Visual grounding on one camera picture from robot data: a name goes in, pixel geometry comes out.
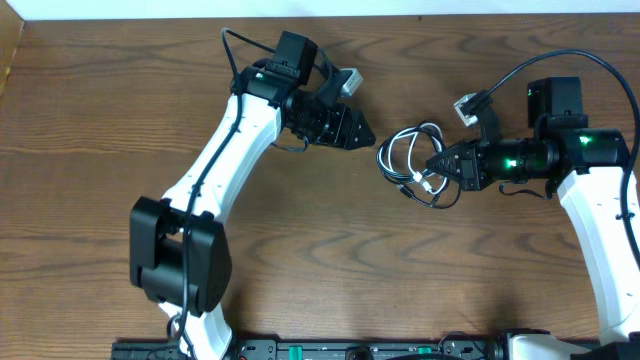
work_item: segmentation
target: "wire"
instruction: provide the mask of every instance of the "wire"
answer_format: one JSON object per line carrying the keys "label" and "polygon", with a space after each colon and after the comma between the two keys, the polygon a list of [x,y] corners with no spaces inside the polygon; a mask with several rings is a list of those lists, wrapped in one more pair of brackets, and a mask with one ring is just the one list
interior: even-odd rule
{"label": "wire", "polygon": [[[434,123],[422,122],[418,126],[412,126],[412,127],[408,127],[408,128],[397,131],[380,145],[376,155],[378,167],[380,168],[380,172],[382,173],[382,176],[384,176],[384,178],[387,179],[392,184],[396,185],[396,187],[400,190],[400,192],[403,193],[408,198],[415,200],[421,205],[431,207],[434,209],[450,208],[460,198],[461,189],[458,188],[458,193],[456,195],[455,200],[449,205],[446,205],[446,206],[436,205],[442,192],[444,192],[448,188],[450,183],[449,179],[444,178],[442,181],[442,184],[440,184],[440,187],[434,190],[426,178],[435,175],[435,173],[427,169],[424,169],[422,171],[416,171],[413,169],[413,166],[411,165],[411,155],[413,153],[413,149],[415,147],[417,137],[420,133],[424,133],[427,135],[427,137],[431,140],[431,144],[433,145],[434,150],[437,153],[442,152],[446,149],[446,145],[442,137],[442,130],[440,129],[440,127]],[[393,145],[397,140],[404,139],[404,138],[411,138],[409,143],[409,150],[407,152],[407,168],[409,169],[409,173],[401,173],[396,171],[393,168],[393,164],[391,160]],[[431,201],[425,201],[417,197],[414,191],[407,186],[413,183],[421,183],[424,190],[427,193],[433,195],[433,199]]]}
{"label": "wire", "polygon": [[627,165],[624,167],[622,173],[622,181],[620,184],[620,214],[616,217],[616,219],[622,219],[624,224],[624,230],[627,234],[627,240],[629,241],[629,246],[631,246],[631,252],[633,253],[633,257],[636,260],[636,264],[638,265],[638,269],[640,269],[640,249],[638,249],[638,243],[636,242],[635,236],[633,234],[633,228],[631,227],[631,218],[635,215],[629,212],[629,199],[628,199],[628,190],[629,190],[629,180],[631,178],[631,173],[633,172],[633,166],[635,165],[636,158],[638,157],[638,147],[640,146],[640,110],[638,109],[638,103],[636,98],[633,96],[633,91],[631,91],[631,87],[624,79],[622,74],[618,72],[613,66],[611,66],[606,61],[602,60],[598,56],[583,50],[577,49],[565,49],[565,50],[557,50],[551,51],[546,54],[538,55],[534,58],[531,58],[522,64],[516,66],[511,72],[505,75],[500,81],[498,81],[495,85],[493,85],[489,90],[482,93],[481,97],[478,99],[476,103],[482,103],[484,100],[487,100],[491,94],[496,91],[502,84],[504,84],[507,80],[509,80],[513,75],[518,73],[520,70],[525,67],[536,63],[540,60],[544,60],[554,56],[560,55],[580,55],[584,56],[588,59],[591,59],[598,63],[600,66],[605,68],[611,75],[613,75],[616,80],[622,86],[625,94],[627,95],[627,99],[629,99],[629,104],[631,105],[631,110],[633,112],[633,120],[634,120],[634,135],[633,135],[633,147],[631,148],[631,157],[627,162]]}
{"label": "wire", "polygon": [[505,181],[502,184],[500,184],[500,188],[498,188],[498,190],[500,191],[500,194],[506,195],[506,196],[514,196],[514,195],[518,195],[518,194],[527,194],[527,195],[532,195],[532,196],[535,196],[537,198],[544,199],[544,200],[551,200],[553,198],[553,194],[540,195],[537,192],[535,192],[533,190],[529,190],[529,189],[522,189],[522,190],[510,192],[510,193],[504,192],[504,188],[508,184],[526,184],[526,183],[527,183],[526,181],[524,181],[524,182]]}
{"label": "wire", "polygon": [[[220,31],[220,36],[222,37],[222,44],[224,45],[224,50],[227,54],[227,58],[229,59],[229,65],[231,66],[231,71],[233,72],[233,78],[237,88],[236,98],[238,99],[238,106],[236,111],[236,120],[231,125],[231,128],[227,136],[222,140],[222,143],[220,143],[220,146],[216,149],[215,153],[213,154],[211,159],[209,159],[209,161],[203,168],[202,172],[198,176],[198,179],[196,180],[196,182],[194,183],[191,189],[191,195],[189,196],[189,202],[187,204],[187,210],[185,212],[186,221],[183,227],[183,234],[182,234],[182,271],[183,271],[182,311],[177,320],[178,328],[176,332],[172,336],[170,336],[171,338],[174,338],[174,339],[180,339],[183,337],[184,329],[187,323],[187,317],[189,314],[189,245],[191,242],[191,215],[193,213],[193,208],[195,206],[196,198],[200,194],[200,188],[204,183],[204,179],[209,174],[209,171],[215,164],[218,157],[220,157],[220,154],[222,153],[224,148],[227,146],[229,141],[231,141],[231,138],[233,137],[235,132],[238,130],[238,127],[240,126],[240,121],[242,120],[242,112],[243,112],[242,94],[244,93],[244,89],[242,88],[242,82],[240,82],[240,74],[238,74],[238,68],[236,67],[235,60],[233,59],[233,54],[231,52],[231,48],[229,47],[229,43],[227,42],[226,34],[232,35],[242,41],[245,41],[251,45],[257,46],[265,51],[268,51],[268,52],[275,51],[268,46],[265,46],[253,40],[247,39],[246,37],[239,35],[238,33],[232,31],[229,28],[223,28]],[[175,321],[176,321],[175,318],[171,318],[169,320],[169,324],[168,324],[169,330],[171,329],[171,326]],[[189,344],[190,341],[188,341],[187,339],[188,338],[185,337],[185,341],[187,341],[187,344]]]}

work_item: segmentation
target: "black cable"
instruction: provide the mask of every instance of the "black cable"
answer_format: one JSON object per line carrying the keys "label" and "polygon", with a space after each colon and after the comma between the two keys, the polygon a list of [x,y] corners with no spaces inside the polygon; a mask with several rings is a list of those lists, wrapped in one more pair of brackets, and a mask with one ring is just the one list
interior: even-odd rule
{"label": "black cable", "polygon": [[[447,185],[444,189],[442,189],[442,191],[444,192],[447,189],[447,187],[449,187],[449,185]],[[434,196],[434,200],[432,200],[431,202],[424,201],[424,200],[420,199],[419,197],[417,197],[415,195],[413,197],[411,197],[411,198],[413,200],[415,200],[416,202],[418,202],[419,204],[421,204],[421,205],[424,205],[424,206],[427,206],[427,207],[430,207],[430,208],[433,208],[433,209],[444,210],[444,209],[448,209],[448,208],[452,207],[453,205],[455,205],[458,202],[458,200],[460,199],[460,194],[461,193],[462,193],[462,188],[460,187],[460,185],[458,185],[458,193],[456,194],[456,198],[453,199],[453,201],[451,203],[447,204],[447,205],[437,205],[436,204],[436,201],[437,201],[437,199],[440,198],[440,194],[442,194],[442,192],[436,194],[436,196]]]}
{"label": "black cable", "polygon": [[[388,151],[392,150],[392,149],[390,149],[391,143],[399,135],[400,136],[405,136],[405,135],[409,135],[409,134],[412,134],[412,133],[415,133],[415,134],[423,133],[423,134],[427,135],[429,140],[431,140],[431,144],[433,145],[433,148],[436,150],[436,152],[442,152],[442,151],[446,150],[447,146],[446,146],[446,144],[444,142],[444,139],[439,134],[439,132],[436,129],[434,129],[433,127],[431,127],[431,126],[423,126],[423,125],[425,125],[425,123],[426,123],[426,121],[423,121],[418,126],[415,126],[413,128],[409,127],[409,128],[401,129],[401,130],[398,130],[395,133],[393,133],[393,135],[391,135],[384,142],[382,142],[382,144],[380,144],[380,147],[378,148],[378,151],[376,152],[376,163],[378,164],[378,167],[380,168],[380,172],[382,173],[382,176],[387,181],[389,181],[390,183],[396,185],[398,190],[400,190],[400,192],[402,194],[404,194],[406,197],[416,201],[417,203],[419,203],[419,204],[421,204],[423,206],[430,207],[430,208],[433,208],[433,209],[444,210],[444,209],[448,209],[448,208],[452,207],[453,205],[455,205],[458,202],[458,199],[460,199],[460,194],[462,192],[462,189],[460,188],[460,186],[458,186],[458,192],[456,194],[456,198],[450,204],[448,204],[448,205],[437,205],[436,203],[440,199],[440,196],[442,195],[442,193],[444,193],[448,189],[449,184],[450,184],[449,182],[447,182],[447,184],[444,185],[442,190],[440,190],[438,193],[434,194],[434,196],[431,199],[431,201],[426,201],[426,200],[423,200],[423,199],[419,198],[418,196],[416,196],[416,194],[414,193],[413,189],[411,189],[408,186],[409,184],[412,184],[412,183],[416,182],[415,179],[414,179],[413,174],[399,173],[397,171],[391,171],[390,169],[387,169],[384,166],[384,157],[385,157],[385,155],[388,155],[387,154]],[[431,171],[427,170],[427,169],[424,169],[423,171],[420,172],[420,175],[423,178],[427,177],[427,176],[430,176],[431,174],[433,174],[433,173]]]}
{"label": "black cable", "polygon": [[529,190],[529,189],[522,189],[522,190],[510,192],[510,193],[504,192],[504,188],[508,184],[524,184],[524,183],[520,183],[520,182],[517,182],[517,181],[505,181],[505,182],[503,182],[502,184],[500,184],[500,188],[498,189],[502,195],[513,196],[513,195],[518,195],[518,194],[527,194],[527,195],[532,195],[532,196],[535,196],[537,198],[544,199],[544,200],[551,200],[553,198],[552,194],[540,195],[537,192],[535,192],[533,190]]}
{"label": "black cable", "polygon": [[[236,98],[238,99],[238,106],[236,111],[236,120],[231,125],[231,129],[229,130],[229,133],[224,138],[224,140],[222,140],[222,143],[220,143],[220,146],[216,149],[211,159],[209,159],[209,162],[207,162],[207,164],[203,168],[202,172],[198,176],[198,179],[194,183],[191,189],[191,195],[189,196],[189,202],[187,204],[187,210],[185,212],[186,221],[185,221],[183,235],[182,235],[182,265],[183,265],[182,266],[182,271],[183,271],[182,312],[180,313],[180,317],[178,318],[178,329],[171,336],[171,338],[174,338],[177,340],[182,338],[184,334],[184,328],[187,323],[187,316],[189,314],[189,244],[191,242],[191,215],[193,213],[195,201],[198,195],[200,194],[200,188],[202,187],[202,183],[204,182],[204,179],[209,174],[209,171],[215,164],[218,157],[220,157],[220,154],[222,153],[224,148],[227,146],[229,141],[231,141],[231,138],[233,137],[235,132],[238,130],[238,127],[240,126],[240,121],[242,120],[242,111],[243,111],[242,110],[242,94],[244,93],[244,89],[242,88],[242,82],[240,82],[240,74],[238,73],[235,60],[233,59],[233,54],[231,53],[231,48],[229,47],[229,43],[227,42],[226,34],[230,34],[240,40],[243,40],[251,45],[257,46],[265,51],[274,52],[274,50],[271,49],[270,47],[262,45],[255,41],[249,40],[246,37],[235,33],[229,28],[223,28],[220,31],[220,36],[222,37],[222,44],[224,45],[224,50],[227,53],[227,58],[229,59],[229,65],[231,66],[231,71],[233,72],[233,79],[236,83],[236,88],[237,88]],[[169,320],[169,325],[168,325],[169,329],[171,329],[174,321],[175,321],[174,318]]]}
{"label": "black cable", "polygon": [[631,246],[631,252],[633,253],[633,257],[636,260],[636,264],[638,265],[638,269],[640,269],[640,249],[638,249],[638,244],[636,243],[635,236],[633,234],[633,228],[631,227],[631,218],[635,215],[629,213],[629,199],[628,199],[628,188],[629,188],[629,180],[631,178],[631,173],[633,172],[633,166],[635,165],[636,158],[638,157],[638,147],[640,146],[640,110],[638,109],[638,103],[636,98],[633,96],[633,91],[631,91],[631,87],[624,79],[624,77],[616,70],[613,66],[608,64],[606,61],[600,59],[596,55],[576,49],[565,49],[565,50],[557,50],[551,51],[546,54],[538,55],[534,58],[531,58],[524,63],[516,66],[510,73],[505,75],[500,81],[498,81],[495,85],[493,85],[489,90],[483,93],[481,98],[479,98],[478,104],[483,103],[485,100],[491,96],[491,94],[496,91],[502,84],[504,84],[507,80],[509,80],[513,75],[518,73],[520,70],[525,67],[538,62],[540,60],[544,60],[554,56],[560,55],[580,55],[584,56],[588,59],[591,59],[598,63],[600,66],[604,67],[613,75],[616,80],[622,86],[627,98],[629,99],[629,104],[631,105],[631,110],[633,112],[633,120],[634,120],[634,135],[633,135],[633,147],[631,148],[631,157],[629,158],[629,162],[624,167],[622,173],[622,182],[620,184],[620,214],[616,217],[616,219],[622,219],[624,224],[624,230],[627,234],[627,240],[629,241],[629,246]]}
{"label": "black cable", "polygon": [[302,138],[302,141],[304,141],[304,146],[303,147],[280,146],[280,145],[276,144],[275,142],[272,142],[271,146],[273,146],[275,148],[278,148],[280,150],[288,151],[288,152],[305,152],[305,151],[307,151],[307,148],[309,147],[309,138],[305,136],[304,138]]}

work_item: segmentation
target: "brown wooden surface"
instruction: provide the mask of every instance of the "brown wooden surface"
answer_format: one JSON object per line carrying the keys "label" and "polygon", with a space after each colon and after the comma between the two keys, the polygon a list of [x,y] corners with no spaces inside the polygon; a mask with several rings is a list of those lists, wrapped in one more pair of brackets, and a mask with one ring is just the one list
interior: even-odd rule
{"label": "brown wooden surface", "polygon": [[9,4],[0,0],[0,96],[4,92],[11,61],[22,34],[22,25],[22,19]]}
{"label": "brown wooden surface", "polygon": [[[449,143],[476,133],[452,104],[541,52],[591,50],[640,93],[640,15],[29,23],[0,99],[0,358],[106,358],[117,338],[162,337],[166,318],[128,280],[128,217],[191,166],[224,112],[219,30],[275,45],[308,35],[365,82],[352,103],[379,141],[428,118]],[[234,43],[240,66],[261,55]],[[500,89],[506,137],[530,134],[526,83],[582,76],[592,126],[630,139],[615,80],[549,60]],[[595,337],[579,245],[554,199],[463,194],[425,209],[381,176],[374,148],[269,149],[227,225],[224,299],[238,330],[283,338],[439,337],[540,327]]]}

